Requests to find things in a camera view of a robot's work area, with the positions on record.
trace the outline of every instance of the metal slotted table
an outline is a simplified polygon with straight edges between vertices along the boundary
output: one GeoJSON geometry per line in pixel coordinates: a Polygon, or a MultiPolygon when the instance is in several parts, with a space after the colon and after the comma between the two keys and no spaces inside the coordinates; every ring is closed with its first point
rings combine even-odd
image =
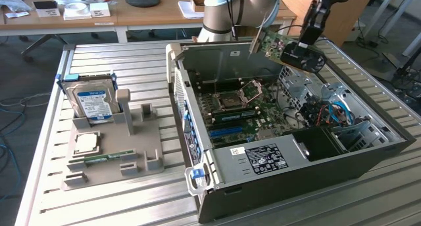
{"type": "MultiPolygon", "coordinates": [[[[165,79],[165,46],[155,41],[77,45],[65,50],[59,73],[113,70],[131,106],[157,109],[165,171],[71,191],[60,190],[73,109],[57,85],[35,152],[16,225],[196,225],[197,212],[184,179],[184,160],[165,79]]],[[[416,143],[358,179],[221,219],[206,225],[412,225],[421,221],[421,118],[328,42],[318,43],[333,63],[406,130],[416,143]]],[[[324,68],[328,82],[337,77],[324,68]]]]}

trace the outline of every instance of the tape roll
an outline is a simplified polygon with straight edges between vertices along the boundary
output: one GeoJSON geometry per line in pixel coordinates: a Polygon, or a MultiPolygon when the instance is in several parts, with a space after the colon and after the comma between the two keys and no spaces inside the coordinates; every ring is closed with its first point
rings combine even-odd
{"type": "Polygon", "coordinates": [[[64,11],[72,14],[87,14],[89,12],[88,6],[81,2],[67,4],[64,6],[64,11]]]}

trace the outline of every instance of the black monitor stand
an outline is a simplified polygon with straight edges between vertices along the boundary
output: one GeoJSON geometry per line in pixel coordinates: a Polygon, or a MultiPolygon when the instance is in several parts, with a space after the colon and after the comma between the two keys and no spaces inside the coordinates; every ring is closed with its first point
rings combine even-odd
{"type": "Polygon", "coordinates": [[[152,7],[160,3],[160,0],[125,0],[135,7],[152,7]]]}

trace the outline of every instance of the floor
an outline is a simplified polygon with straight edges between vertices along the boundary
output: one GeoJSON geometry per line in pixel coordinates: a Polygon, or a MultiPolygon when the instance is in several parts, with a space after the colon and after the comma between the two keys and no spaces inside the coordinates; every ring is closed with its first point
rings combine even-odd
{"type": "MultiPolygon", "coordinates": [[[[378,4],[372,7],[368,7],[364,11],[361,21],[364,23],[369,22],[372,15],[376,12],[378,4]]],[[[388,13],[384,14],[382,19],[373,28],[372,34],[368,36],[366,40],[373,38],[377,33],[377,28],[384,23],[388,13]]],[[[188,29],[186,33],[189,36],[198,34],[198,29],[188,29]]],[[[388,35],[389,44],[381,44],[376,51],[389,52],[398,59],[405,61],[405,57],[400,54],[405,50],[406,46],[416,38],[421,31],[421,25],[418,22],[414,22],[409,18],[402,17],[388,35]]],[[[73,44],[92,44],[92,43],[111,43],[116,42],[116,34],[112,32],[99,33],[100,38],[95,39],[91,37],[91,34],[76,34],[76,35],[63,35],[63,38],[73,44]]],[[[182,38],[182,34],[178,31],[178,38],[182,38]]],[[[40,36],[28,36],[31,41],[35,41],[40,36]]],[[[176,39],[176,30],[161,30],[156,31],[156,38],[149,37],[148,31],[137,31],[132,33],[132,38],[129,41],[137,40],[167,40],[176,39]]],[[[0,38],[0,61],[1,72],[0,72],[0,100],[11,97],[28,97],[37,93],[45,93],[51,91],[55,72],[57,69],[60,55],[61,55],[61,44],[59,41],[52,39],[48,41],[39,49],[36,49],[31,56],[35,58],[35,62],[28,64],[21,60],[20,51],[29,45],[19,40],[17,37],[9,37],[8,41],[1,44],[1,41],[5,40],[5,37],[0,38]]],[[[346,43],[342,46],[344,51],[349,56],[357,61],[362,62],[368,58],[374,56],[374,53],[366,49],[360,48],[354,43],[346,43]]],[[[393,70],[390,64],[384,62],[382,57],[364,62],[364,67],[377,76],[382,76],[393,70]]],[[[413,68],[421,68],[421,59],[417,59],[413,68]]],[[[393,89],[392,85],[385,82],[385,85],[393,89]]],[[[406,100],[408,96],[401,94],[402,99],[406,100]]],[[[48,100],[48,97],[40,97],[31,104],[43,103],[48,100]]],[[[414,100],[409,100],[409,105],[413,109],[421,112],[418,103],[414,100]]],[[[47,106],[33,107],[25,109],[25,122],[17,131],[3,137],[0,144],[5,143],[7,146],[13,150],[16,154],[17,164],[21,172],[21,183],[17,188],[17,191],[12,196],[0,201],[0,225],[9,226],[13,225],[19,204],[21,200],[21,194],[25,186],[25,179],[28,177],[32,155],[36,148],[39,132],[43,125],[44,113],[47,106]]],[[[23,107],[16,106],[9,108],[12,111],[21,111],[23,107]]],[[[15,113],[0,112],[0,127],[3,128],[12,119],[15,119],[15,113]]],[[[5,158],[0,159],[0,166],[4,165],[5,158]]],[[[0,173],[0,197],[8,194],[13,190],[16,182],[16,170],[12,163],[8,163],[5,170],[0,173]]]]}

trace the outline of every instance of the blue pcie slot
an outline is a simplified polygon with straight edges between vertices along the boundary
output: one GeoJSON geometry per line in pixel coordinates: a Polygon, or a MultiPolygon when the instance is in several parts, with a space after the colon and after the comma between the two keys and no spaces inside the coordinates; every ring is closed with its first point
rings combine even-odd
{"type": "Polygon", "coordinates": [[[234,127],[234,128],[229,128],[224,130],[210,131],[209,135],[210,137],[218,137],[218,136],[240,133],[241,131],[242,131],[242,127],[234,127]]]}

